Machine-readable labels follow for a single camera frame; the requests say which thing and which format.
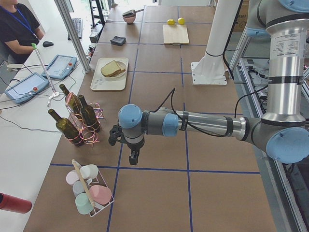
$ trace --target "green glass bottle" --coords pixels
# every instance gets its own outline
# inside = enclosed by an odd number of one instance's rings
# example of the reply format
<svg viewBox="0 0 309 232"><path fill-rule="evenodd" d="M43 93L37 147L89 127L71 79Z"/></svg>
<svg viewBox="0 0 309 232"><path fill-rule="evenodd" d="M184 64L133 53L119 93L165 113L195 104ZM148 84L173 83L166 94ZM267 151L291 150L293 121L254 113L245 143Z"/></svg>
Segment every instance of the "green glass bottle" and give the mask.
<svg viewBox="0 0 309 232"><path fill-rule="evenodd" d="M59 87L66 96L66 102L68 107L73 111L73 113L78 119L82 120L83 117L80 115L82 104L79 101L78 97L74 93L72 93L70 99L68 100L68 95L70 94L70 92L68 91L66 86L64 84L61 84L59 85Z"/></svg>
<svg viewBox="0 0 309 232"><path fill-rule="evenodd" d="M87 104L85 97L82 94L78 95L78 98L82 104L81 114L83 116L84 123L87 126L93 127L96 132L99 132L101 130L101 126L100 122L97 119L94 109L92 108L91 105Z"/></svg>
<svg viewBox="0 0 309 232"><path fill-rule="evenodd" d="M54 120L56 120L56 127L58 130L60 130L71 143L75 146L81 146L84 144L78 129L67 118L60 117L53 109L49 109L48 113L54 118Z"/></svg>

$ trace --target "black cable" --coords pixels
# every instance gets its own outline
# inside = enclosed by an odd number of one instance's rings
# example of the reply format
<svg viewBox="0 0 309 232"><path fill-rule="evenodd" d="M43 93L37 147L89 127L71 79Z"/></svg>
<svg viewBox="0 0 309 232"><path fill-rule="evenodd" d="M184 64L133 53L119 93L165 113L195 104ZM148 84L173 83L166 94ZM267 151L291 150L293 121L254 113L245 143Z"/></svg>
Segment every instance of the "black cable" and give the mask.
<svg viewBox="0 0 309 232"><path fill-rule="evenodd" d="M41 130L41 129L30 129L30 128L27 128L27 127L21 127L21 126L17 125L16 123L14 123L14 122L12 122L12 121L9 121L9 120L7 120L7 119L5 119L5 118L3 118L2 116L0 116L0 118L2 118L4 121L13 123L14 125L18 126L20 129L23 129L23 130L61 133L61 132L55 131L55 130Z"/></svg>
<svg viewBox="0 0 309 232"><path fill-rule="evenodd" d="M235 49L235 50L227 49L226 51L235 52L235 51L238 51L238 50L239 50L239 49Z"/></svg>
<svg viewBox="0 0 309 232"><path fill-rule="evenodd" d="M250 96L250 95L252 95L252 94L254 94L254 93L256 94L257 92L262 91L263 89L266 89L267 87L268 87L268 85L267 85L267 86L264 86L263 88L261 88L261 89L259 89L259 90L254 91L254 92L252 92L252 93L248 93L248 94L246 94L246 95L243 95L241 98L239 98L238 101L237 101L237 103L236 103L236 105L235 105L234 118L236 118L237 106L238 106L238 103L239 103L239 101L240 101L241 99L243 99L244 97L248 97L248 96Z"/></svg>
<svg viewBox="0 0 309 232"><path fill-rule="evenodd" d="M183 118L180 117L179 114L177 114L177 112L176 112L176 110L174 109L174 106L173 106L173 96L174 96L174 92L175 92L175 88L173 88L173 90L169 93L169 95L171 94L171 97L170 97L170 105L171 105L171 107L172 107L172 110L173 110L174 114L177 115L177 117L182 121ZM208 132L202 130L201 128L198 128L198 127L192 125L190 122L187 122L187 123L188 123L188 125L189 125L190 127L194 128L195 130L197 130L197 131L199 131L199 132L201 132L201 133L203 133L203 134L207 134L207 135L210 135L210 136L213 136L213 137L225 137L224 135L217 135L217 134L208 133Z"/></svg>
<svg viewBox="0 0 309 232"><path fill-rule="evenodd" d="M236 23L237 23L237 19L238 19L238 15L239 15L239 13L240 13L240 9L241 9L242 3L243 3L243 0L241 0L240 3L239 3L239 7L238 7L238 9L237 9L237 13L236 13L236 15L235 15L234 22L233 22L232 28L231 28L231 30L230 30L230 34L228 35L228 38L227 38L227 41L226 41L226 44L225 44L223 53L220 54L220 55L212 55L212 54L209 54L209 53L207 52L207 50L206 50L206 53L207 53L209 56L211 56L211 57L219 57L219 56L222 56L223 62L224 62L224 64L227 66L227 69L228 69L229 73L231 74L231 77L232 77L233 80L234 80L234 75L233 75L233 72L232 72L232 70L231 70L231 68L230 68L230 64L227 62L227 60L226 60L226 58L225 58L225 52L226 52L226 51L231 51L231 50L228 50L227 47L228 47L228 44L230 43L230 40L231 40L231 36L232 36L233 30L234 30L234 27L235 27L235 25L236 25Z"/></svg>
<svg viewBox="0 0 309 232"><path fill-rule="evenodd" d="M262 109L262 113L263 113L263 114L266 113L266 109L265 109L265 107L263 106L264 102L266 102L266 106L267 106L267 99L262 100L261 103L260 103L260 106L261 106L261 109Z"/></svg>
<svg viewBox="0 0 309 232"><path fill-rule="evenodd" d="M41 64L34 64L34 65L29 65L29 66L24 66L24 67L22 67L22 68L20 68L20 69L18 69L17 70L17 72L16 72L16 74L18 74L18 72L19 71L21 71L21 70L23 70L23 69L28 69L29 70L29 68L31 68L31 67L42 67L42 65Z"/></svg>
<svg viewBox="0 0 309 232"><path fill-rule="evenodd" d="M17 80L17 79L12 79L12 80L10 80L10 83L12 82L12 81L18 81L18 82L20 82L20 80Z"/></svg>
<svg viewBox="0 0 309 232"><path fill-rule="evenodd" d="M156 110L150 111L150 112L152 112L152 113L157 112L163 106L163 104L167 101L167 99L170 97L170 95L174 93L174 91L175 91L175 88L173 88L173 90L167 95L167 97L164 99L164 101L159 105L159 107Z"/></svg>
<svg viewBox="0 0 309 232"><path fill-rule="evenodd" d="M70 90L75 84L76 84L76 80L74 79L74 78L72 78L71 77L71 75L69 74L69 76L68 76L69 78L71 78L73 81L74 81L74 83L73 83L73 85L71 85L70 86L70 88L68 88L68 90ZM59 99L59 100L57 100L57 99L54 99L54 98L52 98L51 100L54 100L54 101L57 101L57 102L60 102L60 101L62 101L64 98L65 98L66 96L65 95L63 95L63 97L61 98L61 99Z"/></svg>
<svg viewBox="0 0 309 232"><path fill-rule="evenodd" d="M294 163L291 164L291 166L288 168L287 173L288 174L292 174L293 170L294 170Z"/></svg>
<svg viewBox="0 0 309 232"><path fill-rule="evenodd" d="M6 84L8 87L11 87L9 84L7 84L4 80L3 80L3 78L0 76L0 79L2 80L2 82L4 83L4 84ZM18 95L25 95L25 94L27 94L27 93L24 93L24 94L21 94L21 93L18 93L13 87L11 87L12 88L12 90L14 90L14 92L15 93L17 93ZM48 95L45 95L45 94L39 94L39 93L37 93L37 92L35 92L35 91L31 91L31 92L33 92L34 94L33 94L33 97L34 96L36 96L36 95L40 95L40 96L47 96L47 97L49 97ZM10 99L10 100L5 100L5 101L0 101L0 103L2 103L2 102L9 102L9 101L14 101L14 100L18 100L18 99L22 99L22 98L24 98L24 96L23 97L21 97L21 98L15 98L15 99ZM0 110L5 110L5 109L11 109L11 108L14 108L14 107L17 107L17 106L13 106L13 107L8 107L8 108L2 108L2 109L0 109Z"/></svg>

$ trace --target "metal pole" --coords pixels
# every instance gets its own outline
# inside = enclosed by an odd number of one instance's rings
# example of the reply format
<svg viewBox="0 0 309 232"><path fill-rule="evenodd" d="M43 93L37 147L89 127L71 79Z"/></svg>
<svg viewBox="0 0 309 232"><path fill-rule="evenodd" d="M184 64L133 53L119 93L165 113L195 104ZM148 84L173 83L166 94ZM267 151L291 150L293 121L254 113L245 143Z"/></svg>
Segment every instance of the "metal pole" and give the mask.
<svg viewBox="0 0 309 232"><path fill-rule="evenodd" d="M45 72L45 74L46 74L46 76L47 76L47 80L48 80L48 82L49 82L49 84L50 84L50 87L52 88L53 93L54 93L55 95L58 96L59 93L57 93L57 91L56 91L56 89L55 89L55 86L53 85L53 82L52 82L52 80L50 79L50 76L49 76L49 74L48 74L48 71L47 71L46 68L45 68L44 62L43 62L43 60L42 60L42 58L41 58L41 56L40 56L40 53L39 53L39 51L38 51L38 49L37 49L36 44L33 43L32 46L33 46L34 51L36 52L36 54L37 54L37 56L38 56L38 59L39 59L41 65L42 65L42 68L43 68L43 70L44 70L44 72Z"/></svg>
<svg viewBox="0 0 309 232"><path fill-rule="evenodd" d="M100 16L101 24L104 26L105 25L105 20L104 20L104 16L103 16L103 12L102 12L100 1L96 0L96 3L97 3L98 14Z"/></svg>
<svg viewBox="0 0 309 232"><path fill-rule="evenodd" d="M65 0L55 0L55 3L58 7L58 10L61 14L62 20L68 30L68 33L70 35L70 38L72 40L72 43L74 45L74 48L76 50L77 56L84 68L85 73L88 73L90 71L90 66L88 63L88 60L86 58L86 55L84 53L83 47L81 42L79 41L79 38L77 36L77 33L75 31L74 25L72 23L72 19L69 13L69 9L65 3Z"/></svg>
<svg viewBox="0 0 309 232"><path fill-rule="evenodd" d="M233 71L234 68L236 67L237 63L239 62L240 58L243 58L246 49L249 45L249 42L251 40L251 37L247 35L247 26L243 30L243 33L241 34L241 38L237 44L236 51L233 54L233 57L230 62L230 69Z"/></svg>
<svg viewBox="0 0 309 232"><path fill-rule="evenodd" d="M95 17L93 15L92 0L89 0L89 5L90 5L90 12L91 12L91 19L92 19L92 28L95 28Z"/></svg>

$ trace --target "human arm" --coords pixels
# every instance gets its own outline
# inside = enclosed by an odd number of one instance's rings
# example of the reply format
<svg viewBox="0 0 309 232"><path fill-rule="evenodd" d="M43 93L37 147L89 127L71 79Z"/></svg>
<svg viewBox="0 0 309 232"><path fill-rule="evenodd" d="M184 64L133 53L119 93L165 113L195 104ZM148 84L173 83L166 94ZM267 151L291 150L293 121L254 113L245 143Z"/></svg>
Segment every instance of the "human arm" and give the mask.
<svg viewBox="0 0 309 232"><path fill-rule="evenodd" d="M5 42L5 44L8 45L8 47L16 54L31 54L31 52L33 51L32 46L20 45L18 40L8 41Z"/></svg>
<svg viewBox="0 0 309 232"><path fill-rule="evenodd" d="M41 40L43 36L45 35L45 33L40 28L36 28L34 30L34 33L36 34L39 40Z"/></svg>

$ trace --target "red bottle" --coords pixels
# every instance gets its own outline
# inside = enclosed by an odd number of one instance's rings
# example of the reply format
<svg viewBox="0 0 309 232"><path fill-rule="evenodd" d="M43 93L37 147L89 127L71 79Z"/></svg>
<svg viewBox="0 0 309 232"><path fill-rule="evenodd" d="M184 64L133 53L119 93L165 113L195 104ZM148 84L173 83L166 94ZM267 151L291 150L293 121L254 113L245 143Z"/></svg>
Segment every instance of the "red bottle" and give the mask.
<svg viewBox="0 0 309 232"><path fill-rule="evenodd" d="M28 200L0 193L0 209L25 214L32 208Z"/></svg>

